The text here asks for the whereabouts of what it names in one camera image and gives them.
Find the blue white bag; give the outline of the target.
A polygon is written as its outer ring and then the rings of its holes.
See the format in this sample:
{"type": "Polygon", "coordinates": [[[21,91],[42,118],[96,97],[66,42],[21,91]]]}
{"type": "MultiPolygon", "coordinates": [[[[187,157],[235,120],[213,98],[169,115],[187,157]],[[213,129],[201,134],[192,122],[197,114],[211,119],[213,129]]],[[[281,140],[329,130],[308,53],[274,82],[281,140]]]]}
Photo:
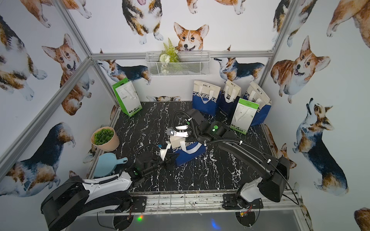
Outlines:
{"type": "Polygon", "coordinates": [[[170,137],[172,151],[178,154],[175,164],[179,167],[206,152],[206,147],[198,141],[186,142],[184,137],[170,137]]]}

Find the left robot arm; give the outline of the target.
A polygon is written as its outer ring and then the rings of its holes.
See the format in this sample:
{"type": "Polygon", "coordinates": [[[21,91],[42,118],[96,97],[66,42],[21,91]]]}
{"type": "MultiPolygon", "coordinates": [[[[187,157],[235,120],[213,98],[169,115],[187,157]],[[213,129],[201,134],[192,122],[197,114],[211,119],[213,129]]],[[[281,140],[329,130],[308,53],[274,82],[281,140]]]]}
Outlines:
{"type": "Polygon", "coordinates": [[[128,191],[139,186],[145,178],[162,167],[175,163],[179,155],[167,153],[164,159],[144,161],[138,157],[125,171],[98,179],[74,176],[53,190],[41,203],[48,230],[61,231],[73,221],[92,210],[104,208],[109,213],[131,209],[132,199],[128,191]]]}

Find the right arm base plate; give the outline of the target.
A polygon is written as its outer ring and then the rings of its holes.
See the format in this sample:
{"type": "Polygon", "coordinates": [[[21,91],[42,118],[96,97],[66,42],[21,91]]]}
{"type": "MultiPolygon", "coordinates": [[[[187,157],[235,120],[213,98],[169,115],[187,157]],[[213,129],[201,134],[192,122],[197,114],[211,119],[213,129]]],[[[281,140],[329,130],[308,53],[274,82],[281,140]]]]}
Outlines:
{"type": "Polygon", "coordinates": [[[253,202],[247,202],[240,195],[237,194],[223,194],[222,208],[225,210],[238,210],[238,209],[262,209],[264,208],[261,199],[256,199],[253,202]]]}

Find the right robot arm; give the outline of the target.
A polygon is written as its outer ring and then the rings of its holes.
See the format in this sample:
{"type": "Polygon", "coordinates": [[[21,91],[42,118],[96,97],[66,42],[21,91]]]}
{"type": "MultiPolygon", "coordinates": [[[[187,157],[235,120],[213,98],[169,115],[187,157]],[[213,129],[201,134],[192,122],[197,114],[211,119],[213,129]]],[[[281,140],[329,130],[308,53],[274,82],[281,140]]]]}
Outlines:
{"type": "Polygon", "coordinates": [[[247,208],[253,201],[263,197],[275,203],[281,201],[285,189],[290,188],[290,162],[287,158],[263,153],[238,137],[226,124],[220,121],[210,123],[199,110],[178,113],[188,122],[192,141],[204,147],[217,145],[219,149],[247,164],[258,175],[257,179],[238,189],[234,205],[224,202],[225,209],[247,208]]]}

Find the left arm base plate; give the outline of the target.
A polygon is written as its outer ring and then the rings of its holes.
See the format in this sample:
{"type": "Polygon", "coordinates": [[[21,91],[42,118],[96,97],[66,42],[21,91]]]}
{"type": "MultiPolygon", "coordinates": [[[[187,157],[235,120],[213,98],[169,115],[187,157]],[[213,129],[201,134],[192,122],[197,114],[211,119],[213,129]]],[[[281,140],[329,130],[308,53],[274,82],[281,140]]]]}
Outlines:
{"type": "Polygon", "coordinates": [[[105,213],[142,213],[146,207],[146,196],[125,198],[115,209],[107,209],[105,213]]]}

